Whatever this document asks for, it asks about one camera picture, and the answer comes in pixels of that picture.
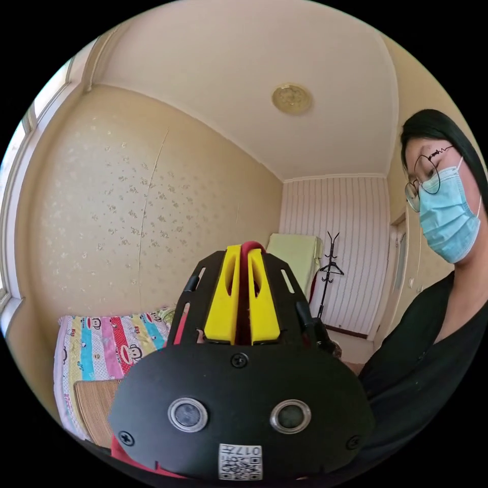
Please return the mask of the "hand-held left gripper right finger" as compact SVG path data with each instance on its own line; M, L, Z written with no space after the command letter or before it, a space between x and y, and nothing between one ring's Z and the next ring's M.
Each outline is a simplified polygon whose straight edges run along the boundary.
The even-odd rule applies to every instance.
M251 341L276 341L281 331L261 251L248 253L248 282Z

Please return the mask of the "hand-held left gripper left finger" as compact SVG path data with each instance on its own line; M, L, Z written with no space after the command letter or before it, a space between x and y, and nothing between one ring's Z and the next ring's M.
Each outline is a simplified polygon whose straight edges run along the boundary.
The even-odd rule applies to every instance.
M233 341L236 335L241 246L229 246L223 256L209 307L204 334L210 341Z

